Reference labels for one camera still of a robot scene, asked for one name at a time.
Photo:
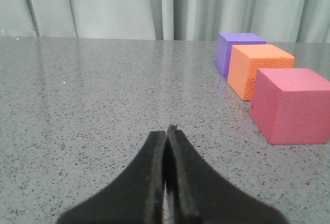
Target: pink cube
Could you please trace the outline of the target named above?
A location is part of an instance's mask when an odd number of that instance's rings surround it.
[[[250,115],[270,144],[321,144],[330,136],[330,81],[308,68],[262,68]]]

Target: textured orange surface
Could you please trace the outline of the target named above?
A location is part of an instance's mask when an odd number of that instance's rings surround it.
[[[228,84],[246,101],[252,100],[259,68],[293,68],[295,57],[272,44],[233,45]]]

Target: gray curtain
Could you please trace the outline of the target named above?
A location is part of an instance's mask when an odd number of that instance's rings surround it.
[[[0,0],[0,36],[330,42],[330,0]]]

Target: foam block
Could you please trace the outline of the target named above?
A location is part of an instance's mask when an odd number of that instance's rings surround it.
[[[292,68],[295,57],[271,44],[233,45],[228,84],[237,95],[250,101],[259,68]]]
[[[216,67],[222,76],[227,77],[233,45],[264,43],[266,41],[254,33],[219,33]]]
[[[270,144],[327,143],[330,81],[307,68],[259,69],[250,115]]]

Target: granite countertop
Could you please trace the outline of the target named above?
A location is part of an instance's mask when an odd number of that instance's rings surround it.
[[[330,44],[274,44],[330,79]],[[330,223],[330,143],[268,144],[216,70],[216,46],[0,38],[0,223],[55,223],[170,123],[290,223]]]

